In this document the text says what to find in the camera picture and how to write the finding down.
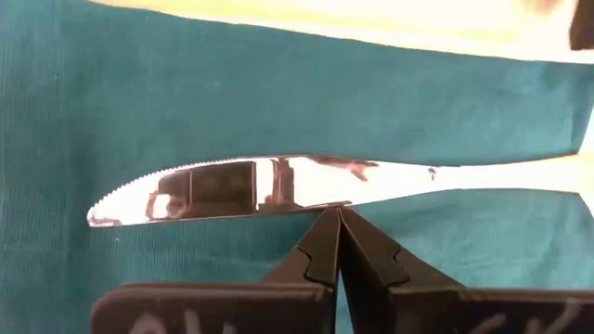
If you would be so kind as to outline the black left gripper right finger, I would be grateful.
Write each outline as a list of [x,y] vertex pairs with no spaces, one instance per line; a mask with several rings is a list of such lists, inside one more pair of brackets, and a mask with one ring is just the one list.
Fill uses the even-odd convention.
[[355,334],[594,334],[594,290],[469,288],[340,211]]

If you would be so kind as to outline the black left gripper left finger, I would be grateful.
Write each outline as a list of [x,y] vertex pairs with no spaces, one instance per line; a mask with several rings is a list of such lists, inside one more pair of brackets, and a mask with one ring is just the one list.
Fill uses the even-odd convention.
[[257,283],[131,283],[99,298],[91,334],[334,334],[341,218],[325,210]]

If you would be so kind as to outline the knife with orange handle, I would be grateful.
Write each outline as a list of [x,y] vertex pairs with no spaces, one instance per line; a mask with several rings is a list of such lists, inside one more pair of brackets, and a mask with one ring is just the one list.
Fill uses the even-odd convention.
[[491,165],[431,166],[328,155],[241,157],[140,176],[87,212],[92,227],[307,212],[466,189],[594,192],[594,152]]

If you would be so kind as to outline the green cloth napkin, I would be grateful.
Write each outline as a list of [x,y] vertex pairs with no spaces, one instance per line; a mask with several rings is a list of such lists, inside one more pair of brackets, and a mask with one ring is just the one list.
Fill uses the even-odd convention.
[[88,334],[124,282],[256,281],[316,218],[88,227],[140,175],[271,153],[542,159],[577,151],[593,109],[594,64],[0,0],[0,334]]

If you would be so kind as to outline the beige plastic tray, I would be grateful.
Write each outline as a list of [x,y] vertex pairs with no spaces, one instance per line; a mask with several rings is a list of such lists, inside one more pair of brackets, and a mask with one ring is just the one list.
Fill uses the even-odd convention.
[[[594,65],[594,50],[570,49],[577,0],[91,1],[406,49]],[[579,152],[594,152],[593,124]]]

